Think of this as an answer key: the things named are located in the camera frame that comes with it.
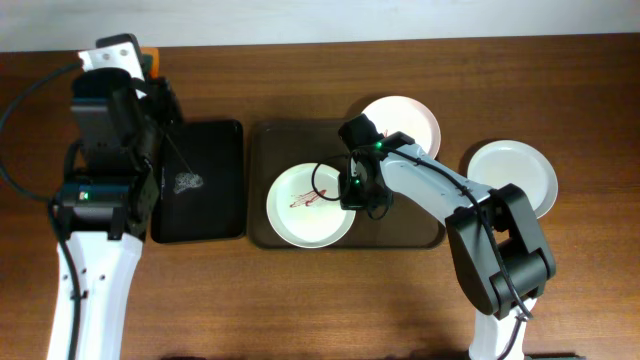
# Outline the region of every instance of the white plate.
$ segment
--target white plate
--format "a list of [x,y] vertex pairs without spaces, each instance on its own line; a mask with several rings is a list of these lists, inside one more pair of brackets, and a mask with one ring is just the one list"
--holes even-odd
[[432,159],[438,154],[440,126],[421,102],[405,96],[387,96],[369,104],[362,113],[385,137],[401,131],[411,136]]
[[[311,187],[316,164],[300,164],[283,172],[267,196],[267,216],[273,229],[288,243],[303,248],[331,245],[347,233],[355,211],[340,208],[339,201],[320,198]],[[316,188],[329,198],[338,197],[338,170],[321,165]]]
[[467,170],[469,180],[499,189],[509,183],[522,189],[538,218],[558,197],[558,178],[544,155],[512,140],[494,141],[476,152]]

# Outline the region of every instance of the dark gray tray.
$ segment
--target dark gray tray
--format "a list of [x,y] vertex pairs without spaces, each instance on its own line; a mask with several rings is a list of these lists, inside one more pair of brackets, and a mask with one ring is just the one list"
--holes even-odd
[[[249,169],[247,234],[266,249],[299,249],[284,241],[271,227],[266,201],[271,184],[292,166],[322,161],[346,153],[338,137],[344,121],[282,121],[261,123],[252,132]],[[342,170],[346,160],[329,162]],[[444,240],[445,229],[410,199],[394,194],[394,204],[378,221],[359,211],[349,232],[330,248],[432,249]]]

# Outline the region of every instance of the round plate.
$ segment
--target round plate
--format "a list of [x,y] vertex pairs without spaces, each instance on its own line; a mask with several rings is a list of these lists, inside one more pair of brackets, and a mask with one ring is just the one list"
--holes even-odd
[[385,137],[401,131],[411,136],[432,159],[438,154],[440,126],[421,102],[405,96],[387,96],[369,104],[362,113]]
[[496,189],[516,185],[527,194],[538,218],[551,210],[558,196],[558,178],[549,160],[518,141],[500,140],[483,146],[471,158],[467,177]]
[[[355,211],[340,208],[339,201],[320,198],[311,187],[317,164],[300,164],[283,172],[267,196],[267,216],[273,229],[288,243],[303,248],[331,245],[347,233]],[[316,188],[324,196],[338,197],[338,170],[321,165]]]

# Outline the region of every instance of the white wall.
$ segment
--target white wall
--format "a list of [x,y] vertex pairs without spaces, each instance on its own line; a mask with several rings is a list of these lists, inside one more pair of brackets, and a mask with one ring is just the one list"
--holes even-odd
[[640,0],[0,0],[0,51],[640,31]]

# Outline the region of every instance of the brown table surface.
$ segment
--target brown table surface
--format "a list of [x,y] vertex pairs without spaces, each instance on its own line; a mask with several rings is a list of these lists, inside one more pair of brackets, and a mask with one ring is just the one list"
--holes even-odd
[[[558,264],[526,353],[640,353],[640,35],[168,48],[160,70],[185,116],[336,119],[392,94],[424,102],[458,169],[487,139],[524,141],[555,167],[540,221]],[[73,53],[0,55],[0,106]],[[2,158],[30,189],[61,183],[77,136],[72,76],[30,97]],[[46,356],[57,291],[42,205],[0,187],[0,358]],[[467,349],[474,309],[448,242],[433,251],[264,251],[247,239],[148,241],[127,307],[123,359],[369,358]]]

